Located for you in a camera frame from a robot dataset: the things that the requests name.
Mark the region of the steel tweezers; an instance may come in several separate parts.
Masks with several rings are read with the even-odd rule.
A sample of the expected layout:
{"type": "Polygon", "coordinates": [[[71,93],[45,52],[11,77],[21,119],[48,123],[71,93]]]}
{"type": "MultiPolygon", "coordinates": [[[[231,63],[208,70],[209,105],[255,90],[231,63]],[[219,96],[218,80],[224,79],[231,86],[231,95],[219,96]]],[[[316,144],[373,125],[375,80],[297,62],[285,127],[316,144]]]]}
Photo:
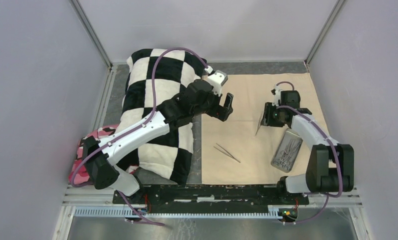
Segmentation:
{"type": "Polygon", "coordinates": [[[261,112],[258,123],[257,123],[257,128],[255,131],[255,136],[258,134],[259,129],[261,128],[262,124],[263,124],[263,119],[264,119],[264,111],[261,112]]]}
{"type": "Polygon", "coordinates": [[[222,153],[223,155],[235,160],[238,163],[241,163],[241,161],[239,159],[237,159],[236,157],[234,157],[228,150],[226,150],[224,147],[222,147],[220,144],[216,143],[213,146],[214,149],[216,149],[217,151],[219,151],[220,153],[222,153]]]}

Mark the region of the beige surgical wrap cloth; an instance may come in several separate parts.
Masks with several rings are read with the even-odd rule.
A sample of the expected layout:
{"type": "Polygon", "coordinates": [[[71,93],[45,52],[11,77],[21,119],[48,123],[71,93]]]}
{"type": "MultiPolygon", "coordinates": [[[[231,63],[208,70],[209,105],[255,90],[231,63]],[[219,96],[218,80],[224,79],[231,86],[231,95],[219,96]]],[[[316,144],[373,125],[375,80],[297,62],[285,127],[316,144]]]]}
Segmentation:
{"type": "Polygon", "coordinates": [[[201,117],[201,178],[206,185],[275,184],[285,173],[271,165],[285,128],[257,123],[265,103],[272,102],[272,89],[299,92],[303,108],[309,109],[320,127],[327,130],[315,86],[308,73],[230,75],[222,90],[233,94],[233,112],[226,121],[206,114],[201,117]],[[222,154],[218,143],[241,163],[222,154]]]}

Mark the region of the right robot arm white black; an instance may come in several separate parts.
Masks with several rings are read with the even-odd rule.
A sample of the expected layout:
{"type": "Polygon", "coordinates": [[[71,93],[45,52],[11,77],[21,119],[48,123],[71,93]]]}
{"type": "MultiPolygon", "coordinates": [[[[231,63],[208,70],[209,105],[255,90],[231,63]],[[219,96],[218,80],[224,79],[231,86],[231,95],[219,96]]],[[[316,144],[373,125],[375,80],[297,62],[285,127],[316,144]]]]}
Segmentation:
{"type": "Polygon", "coordinates": [[[319,126],[312,112],[301,107],[297,90],[272,91],[274,100],[264,107],[261,125],[285,127],[293,130],[310,149],[306,172],[295,176],[283,176],[278,181],[276,199],[289,204],[296,194],[327,194],[339,197],[354,188],[354,149],[342,144],[319,126]]]}

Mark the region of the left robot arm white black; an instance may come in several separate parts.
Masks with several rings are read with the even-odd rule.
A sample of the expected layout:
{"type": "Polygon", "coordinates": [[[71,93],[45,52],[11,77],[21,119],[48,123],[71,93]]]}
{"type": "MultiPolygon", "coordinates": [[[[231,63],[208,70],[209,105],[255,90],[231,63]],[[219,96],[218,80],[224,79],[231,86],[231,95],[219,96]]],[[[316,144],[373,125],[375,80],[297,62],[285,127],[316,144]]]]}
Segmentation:
{"type": "Polygon", "coordinates": [[[132,204],[140,203],[144,190],[118,162],[143,144],[186,126],[193,118],[207,114],[224,122],[233,112],[234,96],[227,93],[220,105],[222,88],[228,77],[216,72],[206,80],[196,79],[183,92],[163,101],[143,120],[101,140],[89,136],[83,141],[82,162],[89,176],[87,185],[97,190],[108,187],[124,194],[132,204]]]}

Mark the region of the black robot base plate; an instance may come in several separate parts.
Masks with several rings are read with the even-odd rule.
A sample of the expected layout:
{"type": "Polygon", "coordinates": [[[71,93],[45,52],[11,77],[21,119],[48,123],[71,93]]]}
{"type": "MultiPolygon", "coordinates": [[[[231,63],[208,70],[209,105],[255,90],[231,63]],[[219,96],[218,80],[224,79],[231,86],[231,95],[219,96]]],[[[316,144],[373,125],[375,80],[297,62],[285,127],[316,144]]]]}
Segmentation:
{"type": "Polygon", "coordinates": [[[308,205],[300,193],[288,193],[274,184],[174,185],[152,184],[128,197],[131,205],[147,204],[151,214],[254,214],[268,206],[308,205]]]}

